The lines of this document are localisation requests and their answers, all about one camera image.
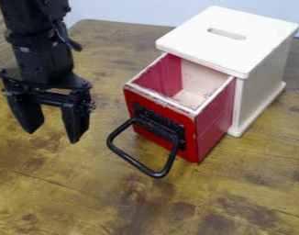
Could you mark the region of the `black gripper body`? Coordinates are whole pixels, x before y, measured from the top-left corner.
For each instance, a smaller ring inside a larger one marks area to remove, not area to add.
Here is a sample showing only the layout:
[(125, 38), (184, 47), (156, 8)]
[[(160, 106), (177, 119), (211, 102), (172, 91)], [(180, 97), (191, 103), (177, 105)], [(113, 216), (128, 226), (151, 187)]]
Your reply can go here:
[(39, 34), (5, 31), (17, 62), (16, 68), (0, 69), (4, 95), (27, 94), (40, 105), (61, 106), (72, 92), (88, 91), (91, 83), (73, 73), (72, 50), (83, 50), (64, 30)]

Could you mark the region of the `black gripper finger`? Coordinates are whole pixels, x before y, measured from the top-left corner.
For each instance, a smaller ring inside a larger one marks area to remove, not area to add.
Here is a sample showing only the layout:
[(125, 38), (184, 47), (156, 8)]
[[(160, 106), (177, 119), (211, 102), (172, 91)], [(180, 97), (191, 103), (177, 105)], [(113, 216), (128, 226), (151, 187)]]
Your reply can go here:
[(72, 92), (67, 97), (68, 101), (61, 106), (61, 117), (69, 142), (76, 143), (89, 128), (89, 116), (96, 104), (88, 91)]
[(24, 131), (32, 134), (44, 123), (41, 106), (27, 94), (5, 93), (8, 106)]

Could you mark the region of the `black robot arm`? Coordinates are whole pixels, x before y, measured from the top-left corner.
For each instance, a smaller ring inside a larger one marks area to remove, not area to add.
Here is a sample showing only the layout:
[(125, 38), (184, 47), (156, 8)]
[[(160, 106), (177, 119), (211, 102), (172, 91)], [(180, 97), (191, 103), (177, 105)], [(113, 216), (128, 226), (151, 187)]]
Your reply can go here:
[(44, 123), (41, 107), (61, 108), (68, 139), (80, 140), (89, 128), (91, 83), (73, 73), (72, 51), (83, 46), (68, 37), (68, 0), (0, 0), (17, 67), (1, 69), (4, 95), (23, 129)]

